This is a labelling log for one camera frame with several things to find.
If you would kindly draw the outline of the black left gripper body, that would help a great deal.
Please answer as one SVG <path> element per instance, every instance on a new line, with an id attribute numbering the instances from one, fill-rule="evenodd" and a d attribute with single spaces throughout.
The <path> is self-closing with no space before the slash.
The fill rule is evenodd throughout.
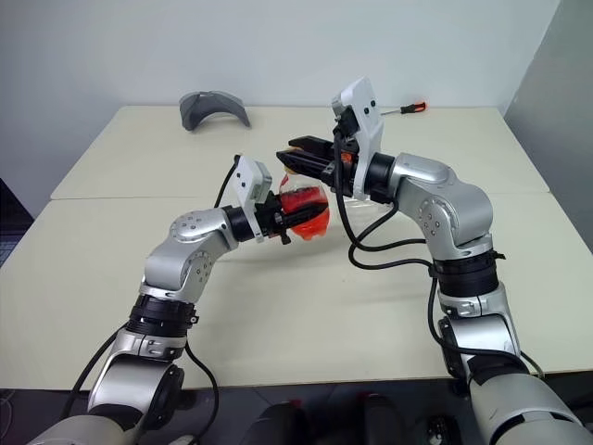
<path id="1" fill-rule="evenodd" d="M 283 245 L 290 243 L 290 237 L 287 234 L 286 217 L 278 195 L 269 192 L 263 203 L 255 205 L 255 216 L 264 237 L 273 238 L 279 236 Z"/>

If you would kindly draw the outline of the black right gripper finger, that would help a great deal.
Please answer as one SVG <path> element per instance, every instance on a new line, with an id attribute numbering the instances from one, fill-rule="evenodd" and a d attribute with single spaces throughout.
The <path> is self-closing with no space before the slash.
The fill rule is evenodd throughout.
<path id="1" fill-rule="evenodd" d="M 333 149 L 333 142 L 317 136 L 300 136 L 288 141 L 288 145 L 306 152 L 328 152 Z"/>
<path id="2" fill-rule="evenodd" d="M 276 153 L 276 158 L 290 172 L 323 181 L 323 171 L 329 159 L 321 158 L 304 150 L 283 150 Z"/>

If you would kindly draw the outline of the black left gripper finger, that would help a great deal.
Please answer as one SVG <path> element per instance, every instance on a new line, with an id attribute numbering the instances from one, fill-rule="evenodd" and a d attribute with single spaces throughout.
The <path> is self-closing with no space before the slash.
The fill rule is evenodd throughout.
<path id="1" fill-rule="evenodd" d="M 320 189 L 316 186 L 299 187 L 290 190 L 281 190 L 280 199 L 319 199 Z"/>
<path id="2" fill-rule="evenodd" d="M 278 223 L 282 227 L 295 227 L 313 220 L 328 208 L 324 203 L 311 203 L 292 212 L 281 212 Z"/>

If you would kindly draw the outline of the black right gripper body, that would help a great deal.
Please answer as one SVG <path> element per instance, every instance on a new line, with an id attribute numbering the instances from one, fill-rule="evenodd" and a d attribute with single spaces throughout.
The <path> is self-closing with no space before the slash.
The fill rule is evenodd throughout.
<path id="1" fill-rule="evenodd" d="M 342 192 L 352 193 L 354 178 L 359 161 L 359 144 L 354 138 L 348 138 L 341 149 L 342 163 Z M 323 181 L 332 189 L 335 189 L 335 169 L 334 144 L 330 144 L 326 150 L 329 163 L 323 171 Z"/>

